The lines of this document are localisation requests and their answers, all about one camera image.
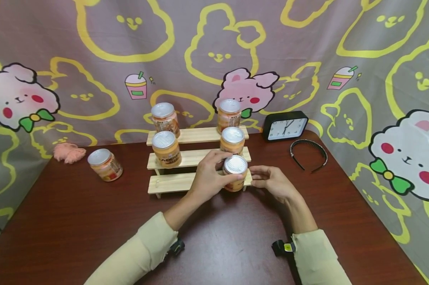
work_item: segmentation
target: beige sleeve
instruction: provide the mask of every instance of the beige sleeve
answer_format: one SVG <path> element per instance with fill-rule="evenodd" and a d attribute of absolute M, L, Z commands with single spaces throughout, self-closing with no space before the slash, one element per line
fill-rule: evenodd
<path fill-rule="evenodd" d="M 164 260 L 177 235 L 162 212 L 155 214 L 95 270 L 85 285 L 133 285 Z"/>
<path fill-rule="evenodd" d="M 325 232 L 293 234 L 295 263 L 304 285 L 352 285 Z"/>

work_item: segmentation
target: brown table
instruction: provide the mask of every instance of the brown table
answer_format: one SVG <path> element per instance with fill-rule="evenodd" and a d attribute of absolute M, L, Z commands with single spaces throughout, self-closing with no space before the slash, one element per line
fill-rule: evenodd
<path fill-rule="evenodd" d="M 322 144 L 312 132 L 302 137 Z M 246 142 L 251 165 L 278 166 L 295 184 L 352 283 L 425 284 L 333 156 L 329 153 L 328 164 L 310 174 L 290 158 L 289 144 L 265 143 L 259 134 L 251 135 Z M 186 144 L 181 149 L 216 147 Z M 87 154 L 98 148 L 88 148 Z M 50 160 L 0 236 L 1 285 L 83 284 L 140 225 L 184 195 L 157 199 L 147 194 L 154 172 L 146 170 L 152 149 L 145 143 L 108 148 L 125 169 L 112 183 L 98 179 L 86 160 L 75 165 Z M 298 148 L 308 169 L 319 165 L 317 151 Z M 276 258 L 271 250 L 272 242 L 286 239 L 286 220 L 279 212 L 269 195 L 253 187 L 222 192 L 181 229 L 185 250 L 138 283 L 294 284 L 292 276 L 298 277 L 292 262 Z"/>

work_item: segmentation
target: jar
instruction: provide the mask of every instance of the jar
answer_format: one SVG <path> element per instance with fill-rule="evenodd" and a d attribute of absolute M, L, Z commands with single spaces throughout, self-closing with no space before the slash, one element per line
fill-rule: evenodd
<path fill-rule="evenodd" d="M 103 181 L 116 180 L 123 173 L 121 164 L 115 159 L 113 153 L 107 149 L 93 151 L 88 156 L 88 163 Z"/>
<path fill-rule="evenodd" d="M 225 99 L 217 108 L 217 131 L 221 134 L 227 127 L 239 127 L 241 119 L 240 102 L 233 99 Z"/>
<path fill-rule="evenodd" d="M 248 172 L 248 162 L 242 156 L 233 155 L 224 160 L 223 171 L 225 175 L 241 174 L 243 176 L 241 180 L 233 181 L 224 186 L 224 189 L 230 192 L 240 191 L 244 187 L 244 178 Z"/>
<path fill-rule="evenodd" d="M 181 163 L 181 153 L 175 134 L 169 131 L 158 132 L 152 139 L 158 164 L 163 168 L 173 168 Z"/>
<path fill-rule="evenodd" d="M 179 138 L 178 117 L 172 104 L 163 102 L 154 105 L 151 108 L 151 115 L 157 132 L 170 131 L 175 134 L 176 138 Z"/>
<path fill-rule="evenodd" d="M 242 156 L 244 133 L 240 128 L 228 127 L 222 131 L 221 150 Z"/>

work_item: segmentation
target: black headband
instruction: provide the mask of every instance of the black headband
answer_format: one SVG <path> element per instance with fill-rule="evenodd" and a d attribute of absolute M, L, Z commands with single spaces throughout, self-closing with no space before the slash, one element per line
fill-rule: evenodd
<path fill-rule="evenodd" d="M 293 160 L 299 165 L 299 167 L 301 167 L 301 169 L 304 170 L 304 167 L 302 167 L 302 165 L 298 162 L 298 160 L 295 158 L 295 155 L 293 154 L 293 147 L 295 145 L 301 144 L 301 143 L 303 143 L 303 144 L 309 144 L 310 146 L 316 148 L 317 150 L 319 150 L 320 154 L 322 154 L 322 157 L 325 158 L 325 162 L 321 166 L 319 166 L 316 169 L 314 169 L 313 171 L 311 171 L 311 173 L 314 173 L 314 172 L 318 171 L 320 168 L 324 167 L 325 164 L 327 164 L 327 162 L 328 162 L 328 155 L 327 155 L 326 151 L 323 149 L 323 147 L 320 144 L 318 144 L 318 143 L 316 143 L 314 141 L 310 141 L 310 140 L 297 140 L 297 141 L 294 141 L 290 145 L 289 151 L 290 151 L 290 156 L 292 156 Z"/>

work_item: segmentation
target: red cheek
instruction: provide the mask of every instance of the red cheek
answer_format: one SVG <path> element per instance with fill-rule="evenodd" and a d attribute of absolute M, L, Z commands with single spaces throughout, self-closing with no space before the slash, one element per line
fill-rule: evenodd
<path fill-rule="evenodd" d="M 42 97 L 40 97 L 38 95 L 31 96 L 31 99 L 34 100 L 34 101 L 36 101 L 37 103 L 42 103 L 43 102 Z"/>
<path fill-rule="evenodd" d="M 428 171 L 422 171 L 418 175 L 420 176 L 420 179 L 424 183 L 429 184 L 429 172 Z"/>
<path fill-rule="evenodd" d="M 257 98 L 257 97 L 254 97 L 254 98 L 251 98 L 250 101 L 251 101 L 252 104 L 256 104 L 256 103 L 258 103 L 260 101 L 260 99 Z"/>
<path fill-rule="evenodd" d="M 393 146 L 389 143 L 383 143 L 380 147 L 382 148 L 384 153 L 390 154 L 394 151 Z"/>
<path fill-rule="evenodd" d="M 4 108 L 4 109 L 2 109 L 2 114 L 7 119 L 10 119 L 12 117 L 12 110 L 10 108 Z"/>

